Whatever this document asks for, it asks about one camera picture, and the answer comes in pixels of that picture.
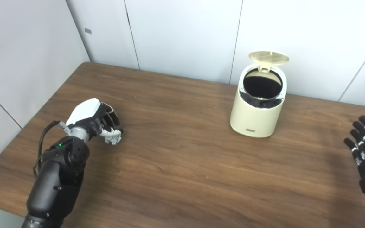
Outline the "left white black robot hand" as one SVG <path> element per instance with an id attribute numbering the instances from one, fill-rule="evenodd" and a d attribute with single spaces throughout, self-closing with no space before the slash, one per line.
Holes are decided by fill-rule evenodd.
<path id="1" fill-rule="evenodd" d="M 105 143 L 116 145 L 122 139 L 123 128 L 113 107 L 92 98 L 78 104 L 66 121 L 66 133 L 84 143 L 103 137 Z"/>

